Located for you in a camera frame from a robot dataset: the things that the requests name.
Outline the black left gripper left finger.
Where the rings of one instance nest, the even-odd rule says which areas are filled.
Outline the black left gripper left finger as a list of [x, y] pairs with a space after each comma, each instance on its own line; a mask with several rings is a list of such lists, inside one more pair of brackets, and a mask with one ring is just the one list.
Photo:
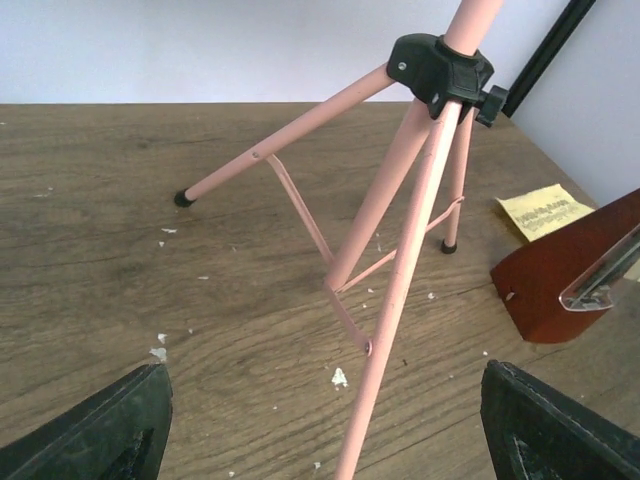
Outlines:
[[3, 479], [156, 479], [170, 432], [165, 365], [142, 365], [1, 448]]

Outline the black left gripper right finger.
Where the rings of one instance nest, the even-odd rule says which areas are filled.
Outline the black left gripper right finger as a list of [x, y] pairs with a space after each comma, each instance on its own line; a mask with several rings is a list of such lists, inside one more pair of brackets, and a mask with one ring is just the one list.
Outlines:
[[638, 436], [511, 363], [487, 363], [480, 413], [498, 479], [639, 477]]

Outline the red-brown wooden metronome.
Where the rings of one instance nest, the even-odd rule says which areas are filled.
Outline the red-brown wooden metronome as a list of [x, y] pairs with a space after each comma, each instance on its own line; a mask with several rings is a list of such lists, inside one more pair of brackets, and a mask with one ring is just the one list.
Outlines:
[[490, 272], [523, 340], [558, 344], [581, 335], [612, 308], [566, 311], [559, 295], [630, 232], [639, 230], [639, 191], [517, 249]]

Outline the clear plastic metronome cover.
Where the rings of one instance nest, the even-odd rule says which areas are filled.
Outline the clear plastic metronome cover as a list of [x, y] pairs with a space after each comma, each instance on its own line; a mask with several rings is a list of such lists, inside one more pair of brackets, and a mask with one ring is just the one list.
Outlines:
[[639, 230], [636, 229], [567, 286], [559, 295], [559, 302], [573, 313], [608, 310], [638, 281]]

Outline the yellow sheet music page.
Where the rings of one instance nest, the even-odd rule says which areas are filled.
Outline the yellow sheet music page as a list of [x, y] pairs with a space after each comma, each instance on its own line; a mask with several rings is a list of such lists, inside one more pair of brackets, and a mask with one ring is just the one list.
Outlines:
[[496, 201], [527, 241], [533, 242], [591, 213], [560, 184]]

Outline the pink tripod music stand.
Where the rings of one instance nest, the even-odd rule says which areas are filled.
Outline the pink tripod music stand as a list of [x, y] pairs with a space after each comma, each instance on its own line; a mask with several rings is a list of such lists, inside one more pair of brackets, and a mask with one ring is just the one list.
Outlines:
[[[426, 235], [441, 228], [442, 252], [457, 249], [472, 129], [475, 123], [491, 125], [508, 95], [490, 84], [494, 69], [480, 51], [500, 9], [498, 1], [461, 2], [445, 33], [398, 38], [385, 63], [175, 194], [175, 204], [186, 208], [259, 163], [269, 164], [277, 175], [327, 265], [324, 291], [366, 357], [335, 468], [338, 479], [355, 474]], [[396, 84], [411, 92], [412, 101], [344, 241], [332, 251], [279, 152]], [[387, 217], [398, 224], [399, 238], [377, 261], [390, 275], [374, 332], [367, 334], [341, 296], [367, 278], [368, 271], [359, 269], [358, 262]]]

